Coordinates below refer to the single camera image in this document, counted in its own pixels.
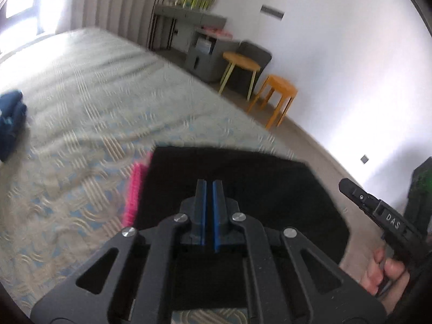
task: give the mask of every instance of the round wooden stool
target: round wooden stool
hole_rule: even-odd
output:
[[[246,56],[231,51],[224,52],[223,58],[226,59],[229,62],[229,64],[226,67],[225,73],[223,73],[222,79],[220,80],[221,87],[219,90],[219,95],[222,94],[223,89],[225,89],[226,82],[230,78],[231,73],[234,70],[234,67],[237,66],[252,72],[251,85],[249,87],[249,93],[248,93],[248,101],[249,101],[252,95],[256,74],[261,70],[260,65],[256,63],[254,60]]]
[[[285,118],[286,112],[288,111],[289,107],[291,106],[291,103],[294,101],[294,98],[297,95],[297,89],[288,80],[279,77],[277,75],[270,74],[267,77],[266,81],[264,82],[258,94],[256,94],[251,105],[249,106],[248,113],[251,111],[252,107],[257,103],[258,99],[260,98],[260,95],[264,92],[267,85],[269,85],[271,88],[267,96],[264,98],[264,101],[261,105],[261,109],[263,109],[266,106],[267,102],[269,101],[271,95],[273,95],[274,92],[278,92],[282,96],[280,98],[279,103],[276,106],[276,109],[273,112],[273,115],[271,116],[271,118],[269,119],[266,125],[266,128],[269,129],[273,125],[273,122],[275,121],[277,115],[280,113],[282,105],[285,103],[286,100],[289,99],[288,104],[286,105],[282,113],[282,116],[279,119],[279,122],[277,123],[277,126],[279,126],[280,123],[282,123],[283,119]]]

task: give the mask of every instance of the patterned bedspread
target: patterned bedspread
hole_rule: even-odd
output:
[[[200,81],[98,29],[3,57],[0,79],[29,107],[0,167],[0,277],[26,313],[121,229],[131,165],[155,145],[292,155]]]

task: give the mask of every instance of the blue cloth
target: blue cloth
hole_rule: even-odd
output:
[[[0,96],[0,161],[5,162],[14,150],[26,114],[22,92],[14,90]]]

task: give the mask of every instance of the finger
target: finger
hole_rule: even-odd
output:
[[[374,251],[374,260],[376,263],[381,263],[385,257],[385,249],[384,247],[377,248]]]
[[[360,285],[372,296],[375,296],[378,292],[378,286],[376,286],[368,277],[367,272],[364,273],[360,280]]]
[[[405,271],[405,265],[402,262],[388,258],[384,265],[385,274],[392,280],[397,280]]]
[[[381,281],[384,278],[383,271],[380,269],[378,263],[376,263],[373,259],[370,260],[368,269],[367,269],[368,278],[374,285],[381,284]]]
[[[410,280],[410,274],[405,272],[396,283],[391,287],[387,295],[381,301],[387,314],[393,312],[396,304],[399,302],[403,295],[403,292],[407,288],[408,282]]]

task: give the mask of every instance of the silver bolt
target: silver bolt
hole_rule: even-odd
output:
[[[128,226],[126,228],[124,228],[121,231],[121,234],[125,237],[125,238],[129,238],[131,236],[134,236],[137,233],[137,230],[131,226]]]
[[[184,213],[179,213],[174,216],[174,222],[184,223],[187,221],[187,215]]]
[[[246,219],[246,215],[244,213],[234,213],[232,215],[232,219],[234,222],[244,222]]]
[[[285,235],[285,237],[287,237],[288,239],[293,239],[297,236],[297,230],[293,229],[293,228],[286,228],[283,231],[283,234]]]

